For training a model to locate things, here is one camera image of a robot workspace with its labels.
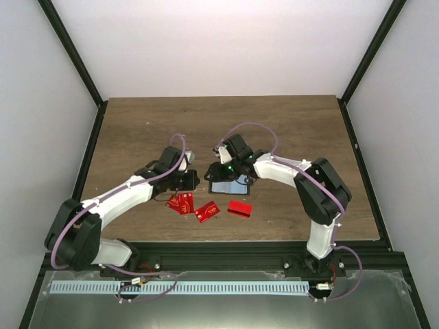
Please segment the red magnetic stripe card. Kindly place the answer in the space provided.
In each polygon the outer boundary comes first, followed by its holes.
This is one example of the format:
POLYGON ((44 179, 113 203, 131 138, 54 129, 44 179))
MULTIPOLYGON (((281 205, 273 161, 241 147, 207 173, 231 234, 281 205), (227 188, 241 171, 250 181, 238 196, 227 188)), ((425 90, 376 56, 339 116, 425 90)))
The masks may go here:
POLYGON ((230 200, 227 213, 243 218, 249 218, 252 214, 252 209, 253 206, 251 204, 230 200))

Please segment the metal sheet front panel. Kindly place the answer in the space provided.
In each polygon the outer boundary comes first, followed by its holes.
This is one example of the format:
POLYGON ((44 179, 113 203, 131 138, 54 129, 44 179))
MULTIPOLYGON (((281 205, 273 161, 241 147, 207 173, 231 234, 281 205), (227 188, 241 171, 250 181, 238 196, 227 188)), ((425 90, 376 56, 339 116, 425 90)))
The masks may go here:
MULTIPOLYGON (((116 281, 96 272, 49 272, 30 328, 419 328, 398 272, 350 271, 325 302, 297 295, 51 294, 53 281, 116 281)), ((180 281, 297 281, 280 273, 186 272, 180 281)))

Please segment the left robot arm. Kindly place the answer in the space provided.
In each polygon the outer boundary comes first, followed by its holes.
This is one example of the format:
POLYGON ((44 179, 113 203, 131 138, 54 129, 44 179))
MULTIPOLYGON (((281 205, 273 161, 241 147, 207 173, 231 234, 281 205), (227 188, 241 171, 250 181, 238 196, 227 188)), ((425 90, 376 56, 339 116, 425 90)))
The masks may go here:
POLYGON ((45 239, 51 252, 51 266, 75 271, 90 265, 112 265, 126 277, 140 269, 140 253, 123 239, 109 240, 102 230, 131 208, 167 191, 192 191, 200 183, 189 165, 192 151, 166 147, 158 160, 139 169, 126 182, 82 202, 62 203, 45 239))

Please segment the red VIP card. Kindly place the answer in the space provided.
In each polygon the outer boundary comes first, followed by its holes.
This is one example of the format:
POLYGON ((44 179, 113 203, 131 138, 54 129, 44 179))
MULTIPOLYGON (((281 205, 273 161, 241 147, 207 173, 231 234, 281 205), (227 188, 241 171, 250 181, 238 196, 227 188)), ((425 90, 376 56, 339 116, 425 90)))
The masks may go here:
POLYGON ((200 223, 204 223, 208 219, 214 217, 220 212, 219 207, 214 201, 210 201, 202 207, 195 210, 194 214, 200 223))

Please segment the black leather card holder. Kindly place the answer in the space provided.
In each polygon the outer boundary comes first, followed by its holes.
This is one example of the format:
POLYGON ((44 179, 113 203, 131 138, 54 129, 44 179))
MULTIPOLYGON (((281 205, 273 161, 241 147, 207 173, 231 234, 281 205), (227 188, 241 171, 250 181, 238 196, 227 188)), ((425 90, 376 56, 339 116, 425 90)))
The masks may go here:
POLYGON ((250 187, 255 180, 246 175, 241 175, 232 182, 210 182, 210 194, 225 194, 225 195, 249 195, 250 187))

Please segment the red VIP card overlapped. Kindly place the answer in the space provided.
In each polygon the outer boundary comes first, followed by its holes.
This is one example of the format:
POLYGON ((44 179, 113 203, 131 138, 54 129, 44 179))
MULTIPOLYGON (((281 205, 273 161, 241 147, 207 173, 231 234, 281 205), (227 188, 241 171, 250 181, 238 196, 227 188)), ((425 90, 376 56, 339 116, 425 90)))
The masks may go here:
POLYGON ((187 215, 194 213, 193 193, 181 193, 178 195, 179 213, 187 215))

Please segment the black aluminium frame rail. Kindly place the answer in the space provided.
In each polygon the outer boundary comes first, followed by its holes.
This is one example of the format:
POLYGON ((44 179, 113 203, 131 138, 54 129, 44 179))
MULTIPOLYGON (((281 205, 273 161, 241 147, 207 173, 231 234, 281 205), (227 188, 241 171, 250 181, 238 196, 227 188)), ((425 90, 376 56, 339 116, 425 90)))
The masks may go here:
POLYGON ((290 242, 133 242, 127 265, 101 273, 110 277, 138 276, 166 271, 279 271, 303 280, 337 277, 347 271, 399 270, 408 273, 405 254, 388 249, 381 241, 348 241, 346 249, 334 251, 328 260, 312 261, 302 241, 290 242))

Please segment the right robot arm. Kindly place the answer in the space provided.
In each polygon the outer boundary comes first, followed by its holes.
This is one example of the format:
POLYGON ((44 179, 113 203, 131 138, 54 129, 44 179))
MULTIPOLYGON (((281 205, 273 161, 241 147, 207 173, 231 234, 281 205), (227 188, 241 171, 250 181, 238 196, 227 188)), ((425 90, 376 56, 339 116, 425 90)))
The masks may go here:
POLYGON ((328 268, 336 247, 335 235, 352 199, 351 192, 331 163, 282 158, 272 151, 252 150, 240 134, 213 148, 218 161, 210 164, 204 179, 211 183, 232 182, 242 175, 254 180, 272 180, 296 189, 305 213, 311 219, 304 266, 313 276, 328 268))

